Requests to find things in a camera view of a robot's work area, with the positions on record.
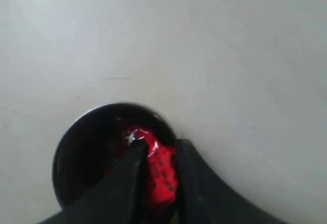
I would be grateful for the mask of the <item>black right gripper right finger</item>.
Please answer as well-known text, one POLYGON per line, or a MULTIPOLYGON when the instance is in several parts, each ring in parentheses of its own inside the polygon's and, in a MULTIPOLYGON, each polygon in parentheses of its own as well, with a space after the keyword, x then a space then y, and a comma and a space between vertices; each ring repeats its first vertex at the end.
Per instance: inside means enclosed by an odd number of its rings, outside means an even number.
POLYGON ((191 141, 176 141, 180 223, 283 223, 218 177, 191 141))

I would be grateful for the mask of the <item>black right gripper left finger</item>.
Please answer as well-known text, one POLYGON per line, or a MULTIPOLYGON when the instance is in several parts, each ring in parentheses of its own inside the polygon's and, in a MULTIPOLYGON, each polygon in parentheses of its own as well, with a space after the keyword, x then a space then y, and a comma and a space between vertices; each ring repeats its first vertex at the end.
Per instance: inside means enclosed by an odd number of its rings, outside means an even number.
POLYGON ((139 223, 148 146, 133 143, 91 191, 41 223, 139 223))

